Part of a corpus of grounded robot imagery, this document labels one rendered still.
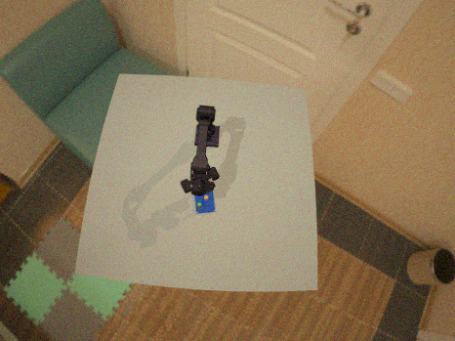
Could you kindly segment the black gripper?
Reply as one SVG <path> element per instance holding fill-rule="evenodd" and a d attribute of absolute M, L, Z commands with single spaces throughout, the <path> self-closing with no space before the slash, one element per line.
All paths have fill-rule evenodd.
<path fill-rule="evenodd" d="M 220 175 L 215 167 L 210 168 L 209 177 L 210 178 L 208 178 L 208 180 L 211 178 L 213 181 L 219 179 Z M 190 179 L 190 181 L 188 181 L 187 179 L 181 181 L 181 185 L 185 192 L 191 192 L 192 179 Z"/>

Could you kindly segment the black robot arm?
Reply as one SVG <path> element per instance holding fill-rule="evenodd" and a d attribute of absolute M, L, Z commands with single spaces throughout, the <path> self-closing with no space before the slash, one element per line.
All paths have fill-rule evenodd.
<path fill-rule="evenodd" d="M 208 182 L 210 166 L 206 156 L 207 142 L 212 140 L 216 129 L 212 122 L 215 120 L 216 110 L 214 107 L 199 106 L 195 120 L 198 122 L 198 139 L 196 155 L 190 164 L 190 179 L 192 179 L 191 193 L 203 196 L 211 192 L 215 184 Z M 193 174 L 191 174 L 193 171 Z M 207 172 L 207 175 L 206 175 Z"/>

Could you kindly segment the blue circuit board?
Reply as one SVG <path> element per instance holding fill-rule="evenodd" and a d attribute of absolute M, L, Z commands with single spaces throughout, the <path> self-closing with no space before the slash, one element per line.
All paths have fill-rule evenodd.
<path fill-rule="evenodd" d="M 203 196 L 194 196 L 196 203 L 196 214 L 215 212 L 213 191 Z M 204 199 L 204 200 L 203 200 Z"/>

